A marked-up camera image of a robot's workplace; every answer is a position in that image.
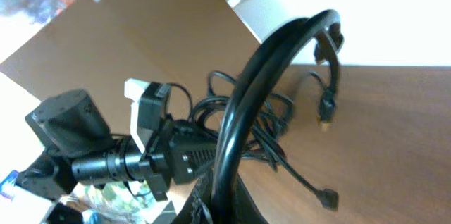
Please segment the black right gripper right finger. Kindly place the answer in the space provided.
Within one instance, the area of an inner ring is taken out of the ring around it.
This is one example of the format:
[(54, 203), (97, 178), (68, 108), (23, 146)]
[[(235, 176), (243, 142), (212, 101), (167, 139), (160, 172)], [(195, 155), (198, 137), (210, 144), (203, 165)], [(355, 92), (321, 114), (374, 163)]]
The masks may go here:
[(236, 224), (268, 224), (260, 213), (241, 177), (237, 177), (233, 196), (232, 223)]

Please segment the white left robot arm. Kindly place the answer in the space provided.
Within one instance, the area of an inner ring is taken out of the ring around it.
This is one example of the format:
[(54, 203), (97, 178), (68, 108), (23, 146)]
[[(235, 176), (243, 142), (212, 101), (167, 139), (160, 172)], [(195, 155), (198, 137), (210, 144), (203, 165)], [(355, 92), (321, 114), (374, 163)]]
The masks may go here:
[(187, 184), (214, 164), (216, 141), (167, 112), (168, 95), (145, 91), (134, 101), (135, 135), (113, 134), (89, 93), (64, 92), (43, 101), (25, 120), (44, 151), (15, 184), (56, 200), (77, 184), (103, 189), (110, 182), (145, 182), (157, 201), (170, 184)]

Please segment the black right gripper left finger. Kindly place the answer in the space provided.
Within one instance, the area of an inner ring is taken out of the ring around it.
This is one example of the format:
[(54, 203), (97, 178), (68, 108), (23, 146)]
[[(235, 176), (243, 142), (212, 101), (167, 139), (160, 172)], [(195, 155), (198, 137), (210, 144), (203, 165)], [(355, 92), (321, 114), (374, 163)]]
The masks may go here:
[(209, 170), (196, 181), (189, 197), (171, 224), (213, 224), (209, 209), (213, 171)]

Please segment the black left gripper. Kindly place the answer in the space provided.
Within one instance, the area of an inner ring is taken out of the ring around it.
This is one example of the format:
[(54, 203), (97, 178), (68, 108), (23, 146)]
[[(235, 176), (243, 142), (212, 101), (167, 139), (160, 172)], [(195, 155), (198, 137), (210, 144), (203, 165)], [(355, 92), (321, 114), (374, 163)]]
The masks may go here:
[(212, 168), (217, 139), (187, 120), (166, 120), (145, 158), (152, 172), (145, 180), (156, 201), (166, 201), (174, 182), (186, 185)]

